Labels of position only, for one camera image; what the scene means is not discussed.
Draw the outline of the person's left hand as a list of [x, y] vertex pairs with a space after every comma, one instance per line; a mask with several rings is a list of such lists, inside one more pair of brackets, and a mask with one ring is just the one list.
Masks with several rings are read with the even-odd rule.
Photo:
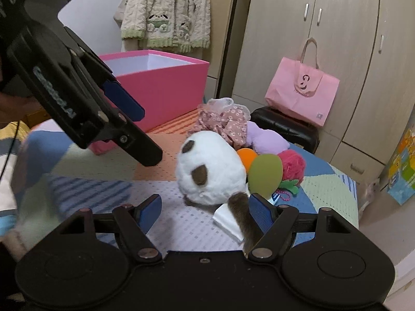
[[7, 126], [11, 122], [19, 122], [26, 115], [38, 111], [41, 105], [35, 98], [9, 96], [4, 93], [0, 96], [0, 126]]

